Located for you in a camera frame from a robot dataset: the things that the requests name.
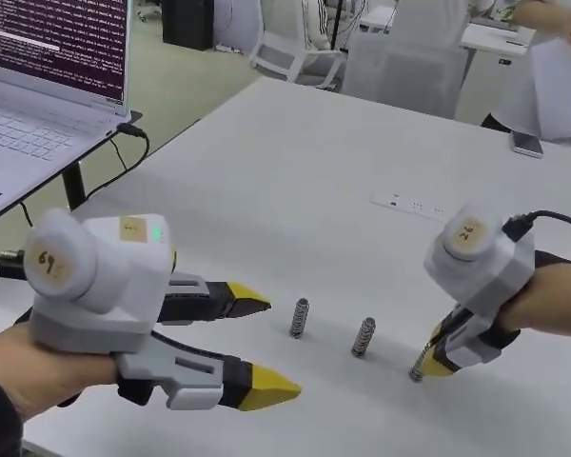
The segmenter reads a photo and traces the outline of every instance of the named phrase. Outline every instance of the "yellow fingertip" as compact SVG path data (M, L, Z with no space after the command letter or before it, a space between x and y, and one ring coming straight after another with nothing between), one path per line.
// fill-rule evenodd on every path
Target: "yellow fingertip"
M241 411L253 411L294 400L302 389L270 368L252 366L252 388L239 405Z
M434 351L430 349L423 358L419 371L423 376L450 376L454 373L434 358Z
M252 290L251 288L244 286L243 284L231 283L230 281L226 283L228 284L230 291L235 297L235 300L247 298L252 300L258 300L259 302L270 303L266 297L262 296L260 293Z

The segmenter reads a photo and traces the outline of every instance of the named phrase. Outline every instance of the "smartphone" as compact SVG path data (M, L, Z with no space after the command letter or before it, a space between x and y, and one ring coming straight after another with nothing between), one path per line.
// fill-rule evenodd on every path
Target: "smartphone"
M543 148L537 136L512 130L510 133L510 146L518 154L528 155L536 159L543 158Z

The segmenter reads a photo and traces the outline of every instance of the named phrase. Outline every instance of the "laptop screen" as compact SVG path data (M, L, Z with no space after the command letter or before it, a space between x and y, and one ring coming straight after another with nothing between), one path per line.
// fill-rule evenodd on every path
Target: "laptop screen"
M0 0L0 67L125 100L127 0Z

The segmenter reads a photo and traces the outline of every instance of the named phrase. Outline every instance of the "metal spring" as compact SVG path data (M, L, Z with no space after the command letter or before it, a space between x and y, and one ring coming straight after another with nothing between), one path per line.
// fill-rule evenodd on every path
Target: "metal spring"
M305 331L306 316L308 315L309 303L306 298L301 298L296 302L296 309L294 309L294 317L292 318L292 325L289 328L289 336L292 338L300 338Z
M358 336L353 342L353 347L351 348L351 353L356 357L363 357L365 351L368 349L374 330L377 324L371 317L366 317L362 322Z
M419 358L417 358L415 365L413 365L410 371L408 371L408 377L413 383L420 383L423 380L424 376L421 373L421 365L423 364L423 359L425 358L425 355L427 354L427 352L429 352L431 348L432 346L430 344L426 344L423 350L421 351Z

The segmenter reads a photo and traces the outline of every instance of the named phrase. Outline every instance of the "handwritten number label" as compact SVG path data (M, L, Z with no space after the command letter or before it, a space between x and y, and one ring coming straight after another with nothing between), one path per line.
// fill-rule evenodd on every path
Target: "handwritten number label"
M55 258L50 255L47 250L43 250L38 257L38 263L40 265L47 265L47 274L51 274L55 265Z
M35 240L26 252L24 266L55 288L64 286L72 275L69 258L42 239Z
M146 219L143 217L121 217L119 225L121 241L130 241L134 243L148 242L148 227Z
M463 226L463 231L459 233L459 237L462 238L464 241L469 240L470 235L474 233L473 226Z
M451 242L460 249L473 249L480 243L485 233L486 226L482 221L473 216L466 217L453 233Z

